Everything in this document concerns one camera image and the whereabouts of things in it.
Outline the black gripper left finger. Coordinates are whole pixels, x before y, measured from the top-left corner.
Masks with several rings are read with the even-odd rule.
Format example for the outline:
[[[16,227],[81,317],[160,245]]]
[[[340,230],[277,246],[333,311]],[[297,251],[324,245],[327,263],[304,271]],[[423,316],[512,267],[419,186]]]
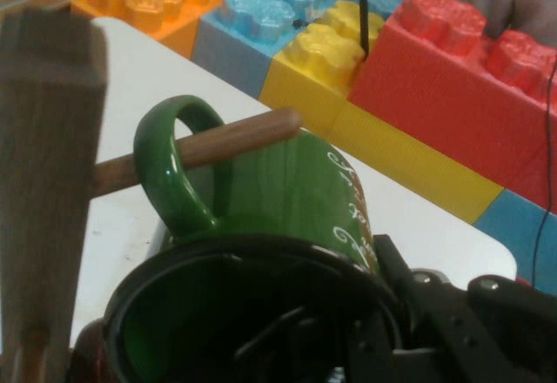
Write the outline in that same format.
[[[234,326],[236,382],[387,382],[392,344],[379,309],[297,306]]]

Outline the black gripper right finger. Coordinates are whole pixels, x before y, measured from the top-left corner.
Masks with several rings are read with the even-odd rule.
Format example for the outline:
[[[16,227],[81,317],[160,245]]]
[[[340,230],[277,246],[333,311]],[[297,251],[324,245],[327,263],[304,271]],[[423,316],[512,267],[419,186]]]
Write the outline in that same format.
[[[383,278],[401,306],[398,382],[554,382],[556,298],[484,275],[460,290],[411,270],[391,238],[375,236]]]

